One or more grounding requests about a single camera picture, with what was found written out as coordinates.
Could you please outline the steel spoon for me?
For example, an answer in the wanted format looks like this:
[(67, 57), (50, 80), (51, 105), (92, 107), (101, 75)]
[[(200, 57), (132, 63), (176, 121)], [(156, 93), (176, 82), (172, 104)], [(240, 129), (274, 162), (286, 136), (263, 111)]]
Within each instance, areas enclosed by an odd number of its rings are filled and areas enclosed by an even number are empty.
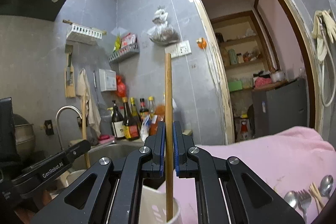
[(285, 202), (287, 202), (293, 209), (296, 209), (298, 207), (298, 194), (295, 191), (289, 191), (284, 196)]
[(319, 193), (322, 197), (330, 198), (331, 190), (333, 188), (334, 179), (333, 176), (328, 174), (321, 180), (319, 186)]

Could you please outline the steel fork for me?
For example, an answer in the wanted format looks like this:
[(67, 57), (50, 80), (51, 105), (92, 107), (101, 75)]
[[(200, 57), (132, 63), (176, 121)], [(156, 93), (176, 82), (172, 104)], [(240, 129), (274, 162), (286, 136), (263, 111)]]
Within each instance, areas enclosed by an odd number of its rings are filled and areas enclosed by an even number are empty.
[(305, 189), (298, 192), (299, 206), (303, 212), (303, 220), (307, 223), (307, 210), (311, 204), (311, 195)]

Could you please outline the wooden chopstick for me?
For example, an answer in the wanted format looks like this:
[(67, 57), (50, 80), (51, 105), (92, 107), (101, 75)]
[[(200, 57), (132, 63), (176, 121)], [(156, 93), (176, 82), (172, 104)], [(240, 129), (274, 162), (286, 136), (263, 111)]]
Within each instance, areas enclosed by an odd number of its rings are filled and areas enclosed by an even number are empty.
[[(85, 96), (81, 96), (81, 113), (82, 113), (82, 138), (87, 139), (87, 126), (86, 126), (86, 106), (85, 106)], [(86, 152), (84, 154), (86, 169), (91, 167), (89, 155)]]
[(317, 210), (318, 210), (318, 214), (323, 210), (323, 208), (325, 207), (325, 204), (322, 201), (322, 196), (315, 184), (315, 182), (312, 182), (309, 186), (309, 192), (311, 193), (311, 195), (313, 196), (316, 206), (317, 206)]
[(165, 54), (165, 127), (166, 127), (166, 221), (173, 218), (173, 93), (171, 54)]

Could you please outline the steel steamer pot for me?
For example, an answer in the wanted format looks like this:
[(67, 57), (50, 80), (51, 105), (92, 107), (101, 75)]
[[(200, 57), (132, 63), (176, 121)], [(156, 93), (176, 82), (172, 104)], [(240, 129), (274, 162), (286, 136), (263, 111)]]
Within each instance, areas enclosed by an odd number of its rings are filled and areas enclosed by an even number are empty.
[(18, 114), (13, 114), (16, 148), (21, 159), (28, 157), (35, 149), (33, 124)]

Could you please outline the white plastic utensil basket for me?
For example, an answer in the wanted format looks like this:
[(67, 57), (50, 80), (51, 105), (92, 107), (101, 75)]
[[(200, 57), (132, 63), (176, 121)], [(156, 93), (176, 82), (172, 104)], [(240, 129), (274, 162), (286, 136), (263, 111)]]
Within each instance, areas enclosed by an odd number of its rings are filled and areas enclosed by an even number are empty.
[(183, 223), (177, 200), (173, 200), (173, 211), (173, 218), (167, 222), (165, 193), (148, 186), (142, 187), (139, 223)]

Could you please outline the steel sink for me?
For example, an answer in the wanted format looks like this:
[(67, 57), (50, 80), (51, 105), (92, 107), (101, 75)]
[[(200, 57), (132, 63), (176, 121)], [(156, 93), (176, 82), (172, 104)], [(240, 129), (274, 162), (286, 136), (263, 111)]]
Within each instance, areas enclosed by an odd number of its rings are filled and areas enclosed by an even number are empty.
[(121, 140), (116, 143), (105, 143), (91, 148), (88, 152), (90, 164), (93, 165), (102, 157), (109, 157), (112, 160), (127, 157), (132, 151), (138, 150), (144, 143), (140, 140)]

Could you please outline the brown sauce bottle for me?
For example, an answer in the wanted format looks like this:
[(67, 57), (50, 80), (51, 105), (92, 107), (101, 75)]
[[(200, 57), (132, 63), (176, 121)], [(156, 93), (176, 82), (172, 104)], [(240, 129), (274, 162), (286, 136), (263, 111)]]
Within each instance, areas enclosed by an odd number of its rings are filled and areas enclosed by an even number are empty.
[(124, 120), (123, 120), (123, 131), (127, 140), (136, 140), (139, 139), (138, 124), (135, 118), (132, 116), (128, 98), (123, 97), (123, 107), (124, 107)]

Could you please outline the dark soy sauce bottle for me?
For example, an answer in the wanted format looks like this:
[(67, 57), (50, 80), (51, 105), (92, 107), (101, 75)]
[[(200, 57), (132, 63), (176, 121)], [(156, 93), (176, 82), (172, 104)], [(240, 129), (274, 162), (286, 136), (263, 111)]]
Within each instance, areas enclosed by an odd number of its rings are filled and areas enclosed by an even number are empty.
[(125, 139), (123, 131), (123, 116), (120, 113), (115, 100), (113, 100), (112, 129), (116, 139)]

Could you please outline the chrome faucet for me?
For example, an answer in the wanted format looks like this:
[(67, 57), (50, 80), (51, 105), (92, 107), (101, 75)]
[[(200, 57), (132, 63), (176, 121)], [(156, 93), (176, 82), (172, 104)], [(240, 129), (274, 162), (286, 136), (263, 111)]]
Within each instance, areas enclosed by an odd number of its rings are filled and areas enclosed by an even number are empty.
[(74, 141), (82, 139), (78, 118), (81, 119), (81, 112), (76, 106), (63, 106), (57, 111), (55, 122), (61, 150), (68, 148)]

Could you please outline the pink floral cloth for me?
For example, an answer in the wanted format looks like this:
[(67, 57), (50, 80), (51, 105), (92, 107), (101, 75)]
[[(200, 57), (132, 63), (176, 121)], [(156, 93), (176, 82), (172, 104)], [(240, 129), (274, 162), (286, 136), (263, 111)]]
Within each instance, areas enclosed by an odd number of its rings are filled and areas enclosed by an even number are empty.
[(315, 130), (293, 127), (281, 133), (232, 145), (202, 145), (214, 157), (237, 157), (278, 194), (319, 184), (335, 176), (335, 149)]

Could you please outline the dark grey cabinet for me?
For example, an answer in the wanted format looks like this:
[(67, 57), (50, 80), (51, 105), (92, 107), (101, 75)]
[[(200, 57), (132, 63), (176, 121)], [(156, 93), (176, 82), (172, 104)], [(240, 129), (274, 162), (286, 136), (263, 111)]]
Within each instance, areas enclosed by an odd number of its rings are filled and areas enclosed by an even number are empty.
[(308, 124), (306, 82), (302, 78), (271, 90), (253, 91), (252, 102), (257, 138)]

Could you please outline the wooden shelf unit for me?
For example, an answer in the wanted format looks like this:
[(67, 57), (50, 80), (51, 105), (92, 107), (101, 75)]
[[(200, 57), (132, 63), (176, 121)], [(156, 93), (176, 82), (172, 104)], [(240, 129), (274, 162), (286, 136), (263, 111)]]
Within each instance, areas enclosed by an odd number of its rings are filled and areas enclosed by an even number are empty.
[(243, 11), (212, 19), (211, 24), (222, 56), (229, 91), (253, 89), (255, 81), (280, 68), (269, 31), (254, 11)]

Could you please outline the white rubber gloves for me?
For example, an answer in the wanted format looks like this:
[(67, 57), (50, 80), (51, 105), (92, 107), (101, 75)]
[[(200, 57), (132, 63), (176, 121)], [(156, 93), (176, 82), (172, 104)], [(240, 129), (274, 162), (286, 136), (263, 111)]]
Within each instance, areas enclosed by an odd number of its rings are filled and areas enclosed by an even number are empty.
[(321, 64), (327, 55), (327, 46), (329, 43), (335, 43), (335, 21), (329, 11), (317, 10), (315, 12), (311, 35), (317, 41), (317, 59)]

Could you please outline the wall switch socket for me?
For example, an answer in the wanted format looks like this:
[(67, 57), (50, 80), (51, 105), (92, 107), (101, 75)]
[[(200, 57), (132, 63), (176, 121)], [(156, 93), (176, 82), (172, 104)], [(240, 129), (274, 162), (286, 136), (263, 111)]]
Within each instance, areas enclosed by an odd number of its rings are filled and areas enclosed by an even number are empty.
[(169, 45), (165, 47), (165, 53), (171, 54), (172, 59), (189, 55), (191, 54), (190, 42), (185, 40), (183, 42)]

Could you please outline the wooden door frame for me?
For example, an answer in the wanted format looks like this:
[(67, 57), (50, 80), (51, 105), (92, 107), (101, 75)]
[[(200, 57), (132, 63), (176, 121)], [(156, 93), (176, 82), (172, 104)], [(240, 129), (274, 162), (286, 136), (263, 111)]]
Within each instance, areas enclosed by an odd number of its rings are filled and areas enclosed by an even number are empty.
[[(225, 145), (234, 143), (234, 116), (232, 114), (232, 103), (228, 90), (228, 81), (226, 77), (226, 70), (224, 69), (219, 46), (215, 39), (215, 33), (211, 26), (209, 16), (206, 12), (202, 0), (193, 0), (197, 9), (198, 15), (201, 19), (203, 29), (205, 30), (207, 38), (207, 49), (205, 53), (207, 66), (210, 71), (211, 79), (214, 83), (214, 88), (217, 93), (217, 100), (219, 105), (219, 120), (220, 120), (220, 136), (223, 138)], [(297, 6), (295, 0), (280, 0), (284, 7), (286, 15), (293, 27), (294, 34), (298, 38), (298, 43), (303, 51), (302, 57), (305, 61), (306, 76), (309, 88), (309, 99), (315, 105), (310, 110), (309, 120), (312, 126), (319, 133), (323, 131), (323, 112), (324, 107), (321, 99), (321, 88), (319, 84), (320, 76), (318, 73), (318, 63), (315, 57), (315, 49), (313, 46), (313, 38), (310, 30), (302, 17), (302, 13)]]

